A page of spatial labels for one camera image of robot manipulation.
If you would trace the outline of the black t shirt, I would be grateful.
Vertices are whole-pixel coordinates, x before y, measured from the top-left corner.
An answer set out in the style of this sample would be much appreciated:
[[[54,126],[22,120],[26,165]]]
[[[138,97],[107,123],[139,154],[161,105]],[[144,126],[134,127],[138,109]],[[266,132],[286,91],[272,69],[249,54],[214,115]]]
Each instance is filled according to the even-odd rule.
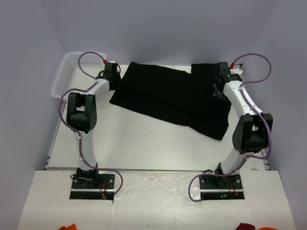
[[[192,64],[187,73],[132,62],[109,102],[222,140],[231,103],[213,94],[217,68],[218,64]]]

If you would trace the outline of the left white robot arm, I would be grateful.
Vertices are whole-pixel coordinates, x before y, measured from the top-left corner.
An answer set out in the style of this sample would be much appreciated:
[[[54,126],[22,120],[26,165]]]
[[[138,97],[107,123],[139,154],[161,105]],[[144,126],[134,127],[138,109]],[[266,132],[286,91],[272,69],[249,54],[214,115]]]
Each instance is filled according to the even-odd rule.
[[[66,123],[78,141],[80,161],[75,176],[89,188],[97,187],[100,182],[93,145],[94,128],[98,121],[96,98],[117,88],[121,81],[120,71],[115,61],[106,62],[92,86],[86,90],[75,89],[68,95]]]

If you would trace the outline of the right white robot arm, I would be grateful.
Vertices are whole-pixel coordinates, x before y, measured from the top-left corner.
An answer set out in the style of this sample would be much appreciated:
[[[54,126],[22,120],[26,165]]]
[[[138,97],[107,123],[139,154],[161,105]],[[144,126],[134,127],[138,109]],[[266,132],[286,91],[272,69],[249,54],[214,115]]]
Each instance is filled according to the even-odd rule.
[[[227,62],[217,63],[214,73],[214,96],[229,101],[238,116],[232,134],[233,148],[214,172],[214,183],[219,188],[227,187],[231,176],[239,174],[246,161],[252,158],[263,160],[268,156],[256,154],[271,149],[273,117],[255,105],[243,85],[242,73],[241,69],[231,69]]]

